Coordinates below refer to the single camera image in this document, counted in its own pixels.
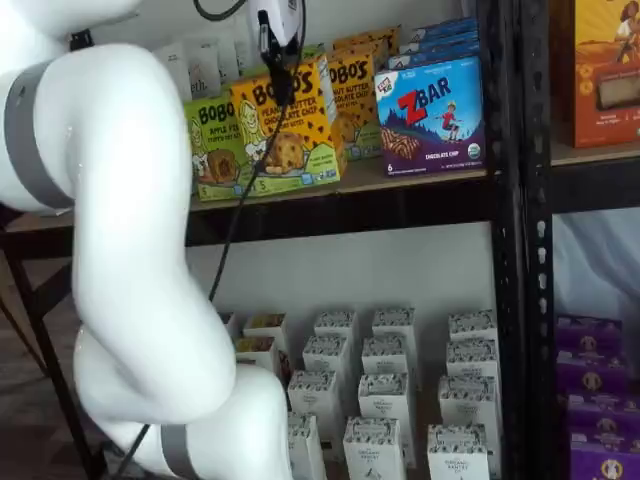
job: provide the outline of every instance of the bobo's box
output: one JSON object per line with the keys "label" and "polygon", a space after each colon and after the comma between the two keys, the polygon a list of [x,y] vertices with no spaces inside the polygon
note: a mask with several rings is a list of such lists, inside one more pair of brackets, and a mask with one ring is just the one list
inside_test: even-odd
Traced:
{"label": "bobo's box", "polygon": [[350,417],[344,450],[350,480],[406,479],[397,419]]}
{"label": "bobo's box", "polygon": [[[346,166],[344,147],[324,54],[300,65],[294,79],[295,103],[287,109],[271,153],[259,168],[250,195],[281,193],[337,182]],[[244,150],[255,166],[280,119],[271,78],[261,75],[231,86],[231,101],[244,140]]]}
{"label": "bobo's box", "polygon": [[383,41],[353,45],[328,55],[338,125],[348,161],[380,155],[373,75],[384,64]]}
{"label": "bobo's box", "polygon": [[485,138],[477,57],[381,72],[375,86],[389,175],[483,165]]}
{"label": "bobo's box", "polygon": [[617,355],[622,351],[622,322],[606,318],[558,315],[556,346],[563,350]]}
{"label": "bobo's box", "polygon": [[624,357],[605,357],[594,352],[558,351],[556,381],[560,391],[627,393],[627,362]]}
{"label": "bobo's box", "polygon": [[184,111],[200,200],[241,195],[238,184],[248,182],[251,165],[229,95],[187,103]]}

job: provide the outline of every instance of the cardboard box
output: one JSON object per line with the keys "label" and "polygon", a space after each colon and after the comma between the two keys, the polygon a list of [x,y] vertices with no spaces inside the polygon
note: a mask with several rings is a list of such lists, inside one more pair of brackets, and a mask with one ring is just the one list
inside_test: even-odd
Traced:
{"label": "cardboard box", "polygon": [[569,425],[602,432],[640,434],[640,397],[569,392]]}
{"label": "cardboard box", "polygon": [[251,166],[228,93],[184,107],[191,138],[191,161],[202,201],[234,198],[248,181]]}
{"label": "cardboard box", "polygon": [[485,136],[480,82],[477,57],[377,74],[387,173],[481,168]]}
{"label": "cardboard box", "polygon": [[341,48],[328,55],[347,161],[382,153],[378,104],[371,79],[388,57],[382,40]]}
{"label": "cardboard box", "polygon": [[502,478],[502,441],[495,379],[470,375],[443,376],[438,397],[445,425],[484,426],[491,477]]}
{"label": "cardboard box", "polygon": [[340,404],[336,372],[297,370],[291,377],[287,393],[294,412],[316,416],[324,459],[344,460],[342,436],[345,417]]}
{"label": "cardboard box", "polygon": [[289,460],[293,480],[327,480],[315,415],[289,412]]}
{"label": "cardboard box", "polygon": [[289,333],[284,313],[254,315],[245,325],[245,337],[273,337],[280,358],[280,371],[285,385],[291,378],[289,362]]}
{"label": "cardboard box", "polygon": [[622,352],[622,322],[562,314],[556,319],[556,346],[562,350],[619,355]]}
{"label": "cardboard box", "polygon": [[359,33],[357,35],[351,35],[344,37],[333,42],[333,49],[338,50],[340,48],[349,47],[351,45],[358,45],[361,43],[371,43],[376,40],[386,40],[389,46],[389,53],[395,55],[398,53],[398,46],[400,45],[399,34],[400,25],[391,28],[382,28],[380,30],[372,30],[370,32]]}
{"label": "cardboard box", "polygon": [[588,390],[625,394],[629,391],[627,361],[621,356],[559,350],[556,357],[559,391]]}
{"label": "cardboard box", "polygon": [[407,347],[404,336],[397,334],[375,335],[364,339],[362,347],[364,373],[409,373]]}
{"label": "cardboard box", "polygon": [[417,468],[415,398],[409,390],[407,374],[363,375],[358,400],[363,417],[398,419],[405,465]]}
{"label": "cardboard box", "polygon": [[[282,193],[340,180],[346,168],[329,66],[324,54],[300,65],[295,103],[273,141],[251,196]],[[241,79],[231,86],[244,150],[252,166],[267,149],[281,116],[269,75]]]}
{"label": "cardboard box", "polygon": [[310,372],[334,371],[346,415],[358,415],[358,384],[351,364],[347,339],[338,334],[312,335],[302,352],[304,367]]}
{"label": "cardboard box", "polygon": [[373,314],[373,334],[394,333],[404,336],[409,360],[411,384],[422,390],[422,364],[418,355],[415,308],[385,308]]}
{"label": "cardboard box", "polygon": [[427,456],[432,479],[490,478],[487,439],[482,425],[429,425]]}
{"label": "cardboard box", "polygon": [[235,346],[238,363],[262,367],[282,381],[280,357],[273,337],[239,338]]}
{"label": "cardboard box", "polygon": [[350,480],[406,479],[397,419],[349,418],[344,449]]}

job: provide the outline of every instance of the white box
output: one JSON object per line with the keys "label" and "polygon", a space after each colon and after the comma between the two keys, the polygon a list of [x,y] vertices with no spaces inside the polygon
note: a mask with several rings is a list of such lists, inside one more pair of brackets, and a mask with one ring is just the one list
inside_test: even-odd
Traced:
{"label": "white box", "polygon": [[245,325],[245,337],[273,337],[280,356],[280,371],[285,385],[291,378],[289,335],[284,313],[254,315]]}
{"label": "white box", "polygon": [[349,418],[344,450],[351,480],[406,479],[397,419]]}
{"label": "white box", "polygon": [[493,377],[443,376],[438,388],[442,423],[479,424],[487,436],[487,456],[492,478],[502,478],[502,444],[498,428],[498,402]]}
{"label": "white box", "polygon": [[434,480],[489,480],[482,425],[429,425],[427,456]]}
{"label": "white box", "polygon": [[422,390],[422,368],[416,343],[415,308],[386,308],[373,314],[373,334],[404,335],[411,382]]}
{"label": "white box", "polygon": [[358,400],[363,417],[398,419],[405,465],[417,468],[415,401],[407,374],[363,375]]}
{"label": "white box", "polygon": [[362,347],[364,373],[409,373],[404,336],[397,334],[375,335],[364,339]]}
{"label": "white box", "polygon": [[289,460],[293,480],[327,480],[315,415],[289,412]]}
{"label": "white box", "polygon": [[235,347],[238,363],[262,367],[273,372],[282,381],[278,349],[273,337],[239,338]]}
{"label": "white box", "polygon": [[358,384],[349,361],[350,353],[347,338],[342,335],[313,335],[307,340],[302,358],[307,371],[336,372],[344,413],[346,416],[357,416]]}
{"label": "white box", "polygon": [[291,377],[287,392],[291,410],[296,413],[311,413],[318,419],[318,435],[324,458],[343,460],[345,417],[340,406],[336,372],[297,370]]}
{"label": "white box", "polygon": [[502,397],[500,396],[500,364],[498,349],[494,340],[478,338],[455,340],[447,343],[447,374],[476,375],[496,379],[496,398],[498,399],[498,426],[502,436]]}

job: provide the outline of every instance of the purple box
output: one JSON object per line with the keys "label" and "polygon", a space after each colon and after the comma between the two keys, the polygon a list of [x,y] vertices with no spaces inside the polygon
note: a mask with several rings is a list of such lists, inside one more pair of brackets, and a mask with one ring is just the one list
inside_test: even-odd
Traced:
{"label": "purple box", "polygon": [[640,435],[571,429],[572,480],[640,478]]}
{"label": "purple box", "polygon": [[640,435],[638,405],[640,397],[568,392],[567,416],[570,427]]}
{"label": "purple box", "polygon": [[556,346],[559,350],[618,355],[622,351],[622,322],[608,318],[558,315]]}
{"label": "purple box", "polygon": [[623,356],[560,350],[556,357],[556,381],[560,392],[628,392],[627,362]]}

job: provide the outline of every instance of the orange box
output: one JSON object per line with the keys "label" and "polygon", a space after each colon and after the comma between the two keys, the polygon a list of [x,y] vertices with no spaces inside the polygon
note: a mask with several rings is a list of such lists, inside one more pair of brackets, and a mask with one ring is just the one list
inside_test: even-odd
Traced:
{"label": "orange box", "polygon": [[382,28],[380,30],[372,30],[370,32],[358,33],[357,35],[351,35],[349,37],[340,38],[333,42],[333,48],[338,50],[340,48],[348,47],[350,45],[358,45],[360,43],[371,43],[376,40],[385,39],[389,46],[389,55],[397,55],[398,47],[400,46],[400,40],[398,38],[400,33],[400,25],[389,28]]}

